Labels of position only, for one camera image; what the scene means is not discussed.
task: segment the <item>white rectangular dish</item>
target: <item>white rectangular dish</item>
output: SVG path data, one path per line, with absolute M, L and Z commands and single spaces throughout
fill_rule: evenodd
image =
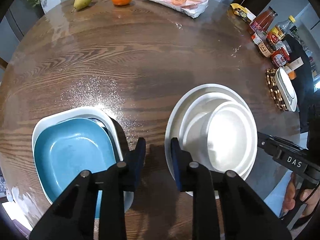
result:
M 108 130 L 108 135 L 112 143 L 113 151 L 115 155 L 119 156 L 119 158 L 116 158 L 116 160 L 119 159 L 120 161 L 123 161 L 123 155 L 122 155 L 122 151 L 119 143 L 119 138 L 118 138 L 116 128 L 113 124 L 113 121 L 105 112 L 93 106 L 81 106 L 81 107 L 77 107 L 74 109 L 70 109 L 64 112 L 60 112 L 60 113 L 42 118 L 36 124 L 32 133 L 31 145 L 32 145 L 33 158 L 35 157 L 34 150 L 35 150 L 36 140 L 42 131 L 44 131 L 46 128 L 52 125 L 55 125 L 57 123 L 63 122 L 71 118 L 76 118 L 76 117 L 82 117 L 82 118 L 88 118 L 88 119 L 95 118 L 103 122 L 103 124 Z M 52 201 L 49 199 L 49 197 L 47 196 L 43 188 L 40 178 L 39 178 L 39 181 L 40 181 L 42 190 L 44 192 L 44 195 L 46 196 L 49 203 L 52 204 Z M 133 196 L 134 196 L 133 192 L 124 192 L 124 211 L 125 212 L 130 208 L 133 202 Z
M 282 67 L 276 71 L 275 81 L 288 110 L 292 112 L 296 111 L 297 95 L 289 76 Z

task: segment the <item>yellow package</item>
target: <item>yellow package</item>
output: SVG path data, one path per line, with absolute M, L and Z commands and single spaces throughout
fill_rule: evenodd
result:
M 241 17 L 241 19 L 247 23 L 250 23 L 255 18 L 255 15 L 252 12 L 240 4 L 232 3 L 230 6 L 233 8 L 233 13 Z

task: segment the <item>white scale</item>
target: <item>white scale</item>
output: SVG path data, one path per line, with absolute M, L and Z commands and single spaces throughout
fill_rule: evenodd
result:
M 297 95 L 285 70 L 280 67 L 276 71 L 275 81 L 289 111 L 296 111 Z

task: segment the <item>yellow cap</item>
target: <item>yellow cap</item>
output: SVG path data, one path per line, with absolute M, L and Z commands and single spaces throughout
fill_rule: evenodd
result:
M 290 21 L 292 21 L 292 23 L 295 23 L 296 20 L 294 19 L 294 17 L 292 15 L 289 16 Z

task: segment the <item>pear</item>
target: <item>pear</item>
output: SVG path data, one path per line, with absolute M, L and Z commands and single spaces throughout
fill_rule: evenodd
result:
M 91 1 L 92 0 L 75 0 L 73 7 L 79 11 L 79 10 L 87 7 L 91 3 Z

